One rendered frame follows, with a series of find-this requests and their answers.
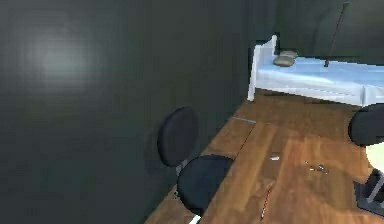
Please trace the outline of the black round office chair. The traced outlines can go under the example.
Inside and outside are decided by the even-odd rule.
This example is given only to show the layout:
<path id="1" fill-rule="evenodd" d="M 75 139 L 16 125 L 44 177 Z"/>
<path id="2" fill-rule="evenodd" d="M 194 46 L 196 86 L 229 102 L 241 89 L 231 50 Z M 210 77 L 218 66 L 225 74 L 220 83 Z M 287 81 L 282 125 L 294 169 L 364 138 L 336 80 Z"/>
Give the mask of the black round office chair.
<path id="1" fill-rule="evenodd" d="M 176 169 L 176 198 L 195 215 L 190 224 L 200 222 L 234 162 L 232 158 L 218 154 L 189 159 L 198 134 L 195 110 L 180 107 L 161 122 L 156 141 L 162 163 Z"/>

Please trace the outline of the grey pillow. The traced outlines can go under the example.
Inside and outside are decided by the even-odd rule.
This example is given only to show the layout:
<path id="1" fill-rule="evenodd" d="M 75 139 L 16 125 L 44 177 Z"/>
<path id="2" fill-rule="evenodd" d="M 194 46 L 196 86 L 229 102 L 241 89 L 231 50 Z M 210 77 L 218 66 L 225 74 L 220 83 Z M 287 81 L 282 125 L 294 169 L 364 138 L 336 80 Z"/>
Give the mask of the grey pillow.
<path id="1" fill-rule="evenodd" d="M 295 63 L 298 54 L 294 51 L 281 51 L 273 60 L 273 64 L 280 67 L 290 67 Z"/>

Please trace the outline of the red and white pencil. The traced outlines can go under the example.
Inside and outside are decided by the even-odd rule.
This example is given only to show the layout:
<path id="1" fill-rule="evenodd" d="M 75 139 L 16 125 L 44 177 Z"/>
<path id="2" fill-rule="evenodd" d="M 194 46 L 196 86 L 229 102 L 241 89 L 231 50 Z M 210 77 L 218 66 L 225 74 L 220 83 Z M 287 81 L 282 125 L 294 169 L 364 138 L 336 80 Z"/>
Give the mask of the red and white pencil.
<path id="1" fill-rule="evenodd" d="M 260 214 L 260 222 L 265 217 L 265 212 L 266 212 L 266 209 L 267 209 L 268 200 L 269 200 L 269 197 L 271 195 L 272 190 L 273 190 L 272 187 L 267 190 L 267 193 L 266 193 L 266 196 L 265 196 L 265 200 L 264 200 L 264 203 L 263 203 L 263 207 L 262 207 L 262 210 L 261 210 L 261 214 Z"/>

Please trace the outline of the white bed with blue sheet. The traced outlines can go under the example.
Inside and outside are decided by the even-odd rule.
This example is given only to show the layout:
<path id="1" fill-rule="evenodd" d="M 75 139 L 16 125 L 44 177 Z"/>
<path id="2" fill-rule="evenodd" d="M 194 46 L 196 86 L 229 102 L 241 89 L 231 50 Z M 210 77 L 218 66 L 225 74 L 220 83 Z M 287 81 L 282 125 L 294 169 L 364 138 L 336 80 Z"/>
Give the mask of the white bed with blue sheet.
<path id="1" fill-rule="evenodd" d="M 257 88 L 355 106 L 384 103 L 384 66 L 297 57 L 290 67 L 273 64 L 277 36 L 253 50 L 248 101 Z"/>

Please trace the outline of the small silver keys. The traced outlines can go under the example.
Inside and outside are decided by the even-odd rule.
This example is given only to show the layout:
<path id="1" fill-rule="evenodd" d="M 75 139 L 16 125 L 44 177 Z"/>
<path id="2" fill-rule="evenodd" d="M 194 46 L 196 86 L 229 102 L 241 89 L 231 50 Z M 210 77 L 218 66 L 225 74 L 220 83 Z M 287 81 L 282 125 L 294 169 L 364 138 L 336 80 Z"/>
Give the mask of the small silver keys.
<path id="1" fill-rule="evenodd" d="M 318 172 L 321 172 L 324 174 L 328 173 L 328 170 L 326 169 L 326 167 L 323 164 L 313 165 L 313 164 L 310 164 L 308 161 L 305 161 L 305 164 L 308 166 L 308 169 L 310 171 L 318 171 Z"/>

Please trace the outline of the black thin floor lamp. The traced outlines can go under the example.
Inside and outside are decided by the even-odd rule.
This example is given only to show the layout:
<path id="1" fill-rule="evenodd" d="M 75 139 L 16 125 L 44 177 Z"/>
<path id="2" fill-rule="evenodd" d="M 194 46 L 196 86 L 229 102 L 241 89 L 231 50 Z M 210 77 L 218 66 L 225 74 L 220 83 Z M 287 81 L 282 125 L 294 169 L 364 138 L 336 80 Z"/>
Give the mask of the black thin floor lamp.
<path id="1" fill-rule="evenodd" d="M 341 9 L 341 12 L 339 14 L 338 21 L 337 21 L 337 24 L 336 24 L 336 29 L 335 29 L 335 32 L 334 32 L 333 37 L 332 37 L 331 46 L 329 48 L 327 57 L 325 59 L 324 65 L 323 65 L 324 67 L 328 67 L 329 66 L 330 58 L 332 56 L 332 52 L 333 52 L 334 47 L 335 47 L 337 35 L 340 32 L 340 30 L 341 30 L 341 26 L 342 26 L 342 23 L 343 23 L 343 19 L 344 19 L 346 10 L 347 10 L 347 8 L 348 8 L 348 6 L 350 4 L 351 4 L 351 0 L 345 0 L 343 2 L 343 4 L 342 4 L 342 9 Z"/>

